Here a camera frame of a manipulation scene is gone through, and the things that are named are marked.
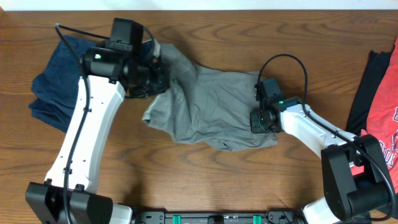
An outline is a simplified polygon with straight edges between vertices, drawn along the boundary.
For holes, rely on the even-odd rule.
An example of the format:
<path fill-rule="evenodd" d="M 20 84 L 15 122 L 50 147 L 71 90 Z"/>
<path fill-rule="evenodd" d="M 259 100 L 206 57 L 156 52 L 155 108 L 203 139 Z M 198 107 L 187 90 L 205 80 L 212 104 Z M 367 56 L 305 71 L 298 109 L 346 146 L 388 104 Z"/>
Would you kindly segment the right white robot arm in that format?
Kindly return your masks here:
<path fill-rule="evenodd" d="M 397 208 L 396 191 L 378 140 L 358 137 L 329 123 L 300 98 L 263 100 L 251 111 L 251 131 L 285 132 L 303 142 L 322 161 L 324 196 L 306 205 L 306 223 L 344 223 L 365 219 L 365 213 Z"/>

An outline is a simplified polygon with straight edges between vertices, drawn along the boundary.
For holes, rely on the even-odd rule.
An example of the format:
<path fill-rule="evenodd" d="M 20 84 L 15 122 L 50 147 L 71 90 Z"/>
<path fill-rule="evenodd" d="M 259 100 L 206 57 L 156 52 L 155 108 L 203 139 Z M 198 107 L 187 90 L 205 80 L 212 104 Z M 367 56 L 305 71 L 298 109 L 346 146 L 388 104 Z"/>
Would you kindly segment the grey cargo shorts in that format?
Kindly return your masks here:
<path fill-rule="evenodd" d="M 170 88 L 157 95 L 143 114 L 151 128 L 184 144 L 205 142 L 222 151 L 277 144 L 275 134 L 251 132 L 249 114 L 257 108 L 257 72 L 225 72 L 202 67 L 172 44 L 160 45 Z"/>

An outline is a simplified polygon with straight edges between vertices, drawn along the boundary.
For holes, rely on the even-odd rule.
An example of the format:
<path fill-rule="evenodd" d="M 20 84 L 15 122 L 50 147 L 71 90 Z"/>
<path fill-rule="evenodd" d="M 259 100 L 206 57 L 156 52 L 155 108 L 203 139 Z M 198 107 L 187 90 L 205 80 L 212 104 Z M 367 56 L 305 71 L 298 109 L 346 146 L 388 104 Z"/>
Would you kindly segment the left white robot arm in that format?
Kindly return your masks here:
<path fill-rule="evenodd" d="M 100 164 L 121 103 L 168 89 L 160 45 L 143 56 L 139 49 L 92 47 L 81 65 L 85 75 L 63 145 L 44 182 L 28 185 L 25 200 L 41 223 L 135 223 L 133 208 L 98 195 Z"/>

